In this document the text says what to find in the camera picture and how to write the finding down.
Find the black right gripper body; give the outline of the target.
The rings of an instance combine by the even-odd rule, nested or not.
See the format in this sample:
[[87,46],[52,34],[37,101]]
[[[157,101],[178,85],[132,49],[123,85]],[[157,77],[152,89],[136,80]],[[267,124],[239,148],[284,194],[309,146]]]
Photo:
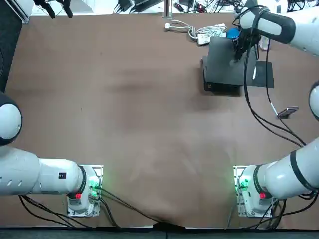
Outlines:
[[249,46],[256,45],[259,43],[261,39],[261,35],[257,32],[257,30],[252,29],[243,29],[238,27],[238,36],[234,39],[235,46]]

